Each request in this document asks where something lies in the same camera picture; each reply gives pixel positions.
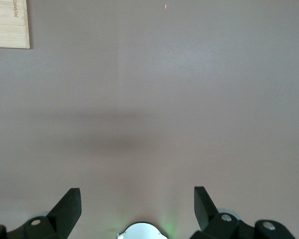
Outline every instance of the gray surface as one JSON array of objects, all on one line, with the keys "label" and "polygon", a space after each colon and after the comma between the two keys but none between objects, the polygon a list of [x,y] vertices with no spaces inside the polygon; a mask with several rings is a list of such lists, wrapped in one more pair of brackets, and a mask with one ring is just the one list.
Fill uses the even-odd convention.
[{"label": "gray surface", "polygon": [[299,0],[167,3],[28,2],[32,49],[0,49],[8,230],[80,187],[71,239],[185,239],[205,186],[299,239]]}]

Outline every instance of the black plastic bracket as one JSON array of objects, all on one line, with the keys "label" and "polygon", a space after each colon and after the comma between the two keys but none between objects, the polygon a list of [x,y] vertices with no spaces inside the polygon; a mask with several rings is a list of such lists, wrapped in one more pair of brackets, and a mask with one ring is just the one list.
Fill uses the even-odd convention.
[{"label": "black plastic bracket", "polygon": [[70,189],[46,217],[35,217],[6,232],[0,225],[0,239],[67,239],[82,213],[79,188]]},{"label": "black plastic bracket", "polygon": [[219,213],[204,187],[194,189],[194,208],[201,231],[190,239],[295,239],[278,222],[260,220],[251,227],[231,214]]}]

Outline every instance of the wooden block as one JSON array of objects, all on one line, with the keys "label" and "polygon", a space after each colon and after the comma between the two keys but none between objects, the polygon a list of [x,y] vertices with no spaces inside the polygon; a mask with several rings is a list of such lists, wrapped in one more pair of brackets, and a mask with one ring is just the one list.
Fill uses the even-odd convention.
[{"label": "wooden block", "polygon": [[0,0],[0,47],[30,48],[26,0]]}]

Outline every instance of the metal screw head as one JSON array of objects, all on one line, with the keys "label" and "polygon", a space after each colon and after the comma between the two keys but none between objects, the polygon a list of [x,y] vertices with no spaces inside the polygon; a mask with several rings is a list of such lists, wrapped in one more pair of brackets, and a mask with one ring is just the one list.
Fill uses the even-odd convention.
[{"label": "metal screw head", "polygon": [[276,229],[275,226],[274,226],[274,224],[272,224],[272,223],[270,223],[270,222],[263,222],[263,226],[264,226],[265,228],[267,228],[268,230],[271,230],[271,231],[273,231],[273,230]]},{"label": "metal screw head", "polygon": [[231,222],[231,217],[228,214],[223,214],[221,215],[221,219],[226,221],[226,222]]},{"label": "metal screw head", "polygon": [[40,219],[33,220],[33,221],[31,222],[31,226],[36,226],[36,225],[40,224],[40,222],[41,222]]}]

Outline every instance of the screw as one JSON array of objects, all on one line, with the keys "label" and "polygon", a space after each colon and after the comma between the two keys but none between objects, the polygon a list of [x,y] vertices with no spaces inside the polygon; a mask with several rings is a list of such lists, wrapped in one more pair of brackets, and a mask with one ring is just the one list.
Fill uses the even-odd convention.
[{"label": "screw", "polygon": [[273,230],[276,229],[275,226],[274,226],[274,224],[272,224],[272,223],[270,223],[270,222],[263,222],[263,226],[264,226],[265,228],[267,228],[268,230],[271,230],[271,231],[273,231]]},{"label": "screw", "polygon": [[40,219],[36,219],[36,220],[31,222],[31,226],[36,226],[36,225],[40,224],[40,222],[41,222]]},{"label": "screw", "polygon": [[228,214],[223,214],[221,215],[221,219],[226,221],[226,222],[231,222],[231,217]]}]

